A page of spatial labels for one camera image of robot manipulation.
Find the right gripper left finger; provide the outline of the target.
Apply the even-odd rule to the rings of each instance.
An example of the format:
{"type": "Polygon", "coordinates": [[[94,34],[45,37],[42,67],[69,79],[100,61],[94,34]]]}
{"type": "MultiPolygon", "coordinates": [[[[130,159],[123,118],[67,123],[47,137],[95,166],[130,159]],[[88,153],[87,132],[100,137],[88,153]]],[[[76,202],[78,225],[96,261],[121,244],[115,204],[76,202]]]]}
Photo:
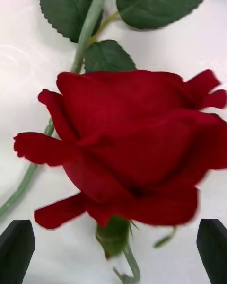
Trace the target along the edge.
{"type": "Polygon", "coordinates": [[[23,283],[34,250],[31,221],[13,220],[0,236],[0,283],[23,283]]]}

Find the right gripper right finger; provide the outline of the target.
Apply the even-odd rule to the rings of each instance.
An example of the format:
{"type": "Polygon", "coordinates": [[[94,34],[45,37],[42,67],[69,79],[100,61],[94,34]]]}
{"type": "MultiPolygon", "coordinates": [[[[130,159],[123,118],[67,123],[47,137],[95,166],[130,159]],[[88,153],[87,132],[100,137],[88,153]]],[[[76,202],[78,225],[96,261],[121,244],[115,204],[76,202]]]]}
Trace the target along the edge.
{"type": "Polygon", "coordinates": [[[218,219],[201,219],[196,245],[212,284],[227,284],[227,229],[218,219]]]}

